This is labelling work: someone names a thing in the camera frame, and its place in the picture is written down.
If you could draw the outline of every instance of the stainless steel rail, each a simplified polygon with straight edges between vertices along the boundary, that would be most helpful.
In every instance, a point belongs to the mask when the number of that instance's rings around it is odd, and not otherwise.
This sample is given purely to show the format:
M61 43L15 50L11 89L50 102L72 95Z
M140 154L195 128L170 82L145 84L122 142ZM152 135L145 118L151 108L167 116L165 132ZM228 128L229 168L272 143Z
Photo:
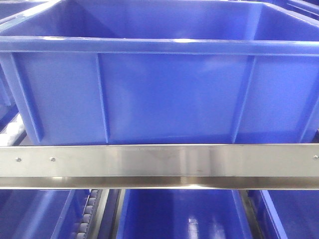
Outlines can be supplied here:
M0 147L0 187L319 189L319 144Z

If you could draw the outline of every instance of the blue plastic surface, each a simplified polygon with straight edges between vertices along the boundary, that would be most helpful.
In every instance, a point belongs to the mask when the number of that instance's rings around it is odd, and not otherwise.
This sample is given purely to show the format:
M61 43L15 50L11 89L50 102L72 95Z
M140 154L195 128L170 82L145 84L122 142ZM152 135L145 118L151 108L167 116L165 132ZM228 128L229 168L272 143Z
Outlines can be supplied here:
M43 2L45 1L0 0L0 22L3 22L3 18L7 18Z
M36 6L44 1L0 0L0 24L10 20L10 16ZM0 66L0 130L17 114L12 93Z
M127 190L117 239L251 239L238 191Z
M319 239L319 191L251 191L265 239Z
M74 239L88 190L0 190L0 238Z
M271 4L53 1L0 35L35 144L296 143L319 126L319 22Z

